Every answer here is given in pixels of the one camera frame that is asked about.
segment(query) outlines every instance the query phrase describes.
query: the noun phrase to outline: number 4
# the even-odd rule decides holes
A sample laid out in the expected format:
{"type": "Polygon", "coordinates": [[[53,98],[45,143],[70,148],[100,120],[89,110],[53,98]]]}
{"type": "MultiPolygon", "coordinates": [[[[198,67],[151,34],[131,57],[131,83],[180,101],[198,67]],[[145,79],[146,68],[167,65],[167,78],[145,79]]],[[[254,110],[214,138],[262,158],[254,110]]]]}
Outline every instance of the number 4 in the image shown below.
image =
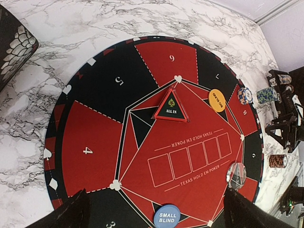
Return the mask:
{"type": "Polygon", "coordinates": [[[88,154],[88,153],[93,153],[88,147],[85,147],[85,151],[83,153],[88,154]]]}

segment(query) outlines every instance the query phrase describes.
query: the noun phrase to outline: red center of mat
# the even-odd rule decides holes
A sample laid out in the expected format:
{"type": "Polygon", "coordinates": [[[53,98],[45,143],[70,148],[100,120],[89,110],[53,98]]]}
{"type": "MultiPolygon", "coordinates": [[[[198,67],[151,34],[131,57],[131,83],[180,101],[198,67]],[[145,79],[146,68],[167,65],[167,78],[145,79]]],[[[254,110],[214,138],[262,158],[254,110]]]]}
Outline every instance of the red center of mat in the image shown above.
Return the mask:
{"type": "MultiPolygon", "coordinates": [[[[120,181],[142,211],[147,200],[174,203],[181,213],[206,223],[223,209],[228,166],[237,156],[242,157],[242,141],[240,134],[202,100],[208,93],[196,93],[198,90],[188,84],[176,86],[190,123],[156,120],[139,149],[124,147],[120,181]]],[[[146,103],[153,106],[152,100],[157,102],[151,97],[146,103]]],[[[130,128],[132,124],[127,126],[127,145],[134,144],[128,142],[135,137],[130,128]]]]}

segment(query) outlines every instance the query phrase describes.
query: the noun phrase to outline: dotted line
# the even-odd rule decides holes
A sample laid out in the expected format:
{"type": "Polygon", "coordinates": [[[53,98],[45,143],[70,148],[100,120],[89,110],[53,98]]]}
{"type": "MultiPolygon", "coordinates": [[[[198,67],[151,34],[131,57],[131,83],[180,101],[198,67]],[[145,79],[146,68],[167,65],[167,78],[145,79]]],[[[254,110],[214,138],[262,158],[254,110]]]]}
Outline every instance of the dotted line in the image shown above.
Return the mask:
{"type": "Polygon", "coordinates": [[[101,115],[104,115],[105,117],[108,117],[109,119],[114,120],[114,121],[116,121],[116,122],[118,122],[118,123],[121,124],[121,122],[119,122],[119,121],[117,121],[117,120],[115,120],[115,119],[113,119],[113,118],[111,118],[111,117],[109,117],[109,116],[107,116],[107,115],[105,115],[105,114],[103,114],[103,113],[101,113],[101,112],[99,112],[99,111],[97,111],[97,110],[95,110],[95,109],[93,109],[93,108],[91,108],[91,107],[85,105],[85,104],[83,104],[83,103],[81,103],[81,102],[79,102],[79,101],[77,101],[77,100],[75,100],[75,101],[76,101],[77,103],[80,103],[81,105],[83,105],[83,106],[85,106],[85,107],[87,107],[87,108],[89,108],[89,109],[91,109],[91,110],[93,110],[93,111],[95,111],[95,112],[97,112],[97,113],[99,113],[99,114],[101,114],[101,115]]]}
{"type": "Polygon", "coordinates": [[[231,96],[230,96],[230,98],[229,98],[229,101],[228,101],[228,103],[230,102],[230,100],[231,100],[231,98],[232,98],[232,96],[233,96],[233,94],[234,94],[234,91],[236,90],[236,88],[237,88],[237,84],[236,84],[236,87],[234,87],[234,90],[233,90],[233,92],[232,92],[232,94],[231,94],[231,96]]]}
{"type": "MultiPolygon", "coordinates": [[[[51,174],[51,178],[53,179],[53,175],[52,175],[52,171],[51,171],[51,167],[49,166],[49,162],[48,162],[48,160],[47,160],[47,166],[48,166],[48,170],[50,170],[50,174],[51,174]]],[[[58,196],[58,194],[57,194],[57,190],[55,190],[55,193],[56,193],[56,195],[57,195],[57,199],[59,200],[59,196],[58,196]]]]}
{"type": "Polygon", "coordinates": [[[96,191],[101,191],[107,188],[103,188],[103,189],[97,189],[97,190],[93,190],[93,191],[87,191],[87,193],[91,193],[91,192],[96,192],[96,191]]]}
{"type": "MultiPolygon", "coordinates": [[[[258,130],[254,131],[254,132],[257,132],[257,131],[258,131],[258,130]]],[[[252,133],[250,133],[250,134],[245,135],[245,137],[247,137],[247,136],[249,136],[249,135],[253,134],[254,132],[252,132],[252,133]]]]}
{"type": "Polygon", "coordinates": [[[197,53],[196,49],[195,49],[195,59],[196,59],[196,73],[197,73],[197,76],[198,76],[198,83],[199,83],[198,53],[197,53]]]}
{"type": "Polygon", "coordinates": [[[157,85],[158,87],[160,87],[160,86],[157,84],[157,81],[155,80],[155,78],[154,78],[154,76],[153,76],[153,74],[152,74],[151,70],[148,68],[148,66],[147,66],[146,62],[144,61],[144,59],[143,59],[142,55],[139,53],[139,51],[138,51],[137,47],[136,47],[136,46],[134,46],[134,47],[136,48],[136,50],[137,50],[137,52],[138,52],[139,56],[142,58],[143,63],[146,65],[147,69],[149,70],[149,72],[150,72],[151,76],[153,77],[153,79],[154,79],[154,81],[155,81],[156,85],[157,85]]]}

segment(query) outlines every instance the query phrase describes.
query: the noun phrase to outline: white wall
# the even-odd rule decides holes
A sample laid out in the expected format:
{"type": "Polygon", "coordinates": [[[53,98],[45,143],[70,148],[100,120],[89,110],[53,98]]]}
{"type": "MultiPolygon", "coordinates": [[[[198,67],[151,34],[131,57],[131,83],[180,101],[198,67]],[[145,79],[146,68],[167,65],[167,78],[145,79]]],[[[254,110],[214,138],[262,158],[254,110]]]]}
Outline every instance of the white wall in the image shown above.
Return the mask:
{"type": "Polygon", "coordinates": [[[225,8],[238,12],[245,17],[256,20],[284,0],[210,0],[225,8]]]}
{"type": "Polygon", "coordinates": [[[261,26],[280,70],[304,66],[304,1],[261,26]]]}

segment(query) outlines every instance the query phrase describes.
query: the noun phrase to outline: heart symbol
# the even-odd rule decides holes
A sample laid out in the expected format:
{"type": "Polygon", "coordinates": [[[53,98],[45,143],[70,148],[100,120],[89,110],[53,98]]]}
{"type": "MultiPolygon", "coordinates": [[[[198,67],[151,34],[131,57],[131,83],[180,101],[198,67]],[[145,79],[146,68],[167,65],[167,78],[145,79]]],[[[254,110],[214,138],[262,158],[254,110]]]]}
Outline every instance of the heart symbol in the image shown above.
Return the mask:
{"type": "Polygon", "coordinates": [[[115,191],[119,191],[120,190],[120,186],[121,186],[121,183],[119,183],[118,180],[114,180],[112,184],[110,184],[110,189],[114,190],[115,191]]]}
{"type": "Polygon", "coordinates": [[[181,80],[182,80],[182,77],[180,75],[175,75],[174,76],[174,79],[178,82],[178,83],[181,83],[181,80]]]}
{"type": "Polygon", "coordinates": [[[67,85],[62,92],[65,93],[66,95],[71,91],[72,86],[71,85],[67,85]]]}
{"type": "Polygon", "coordinates": [[[49,161],[49,158],[52,157],[52,153],[51,151],[49,151],[47,148],[44,149],[43,151],[43,158],[47,159],[47,161],[49,161]]]}

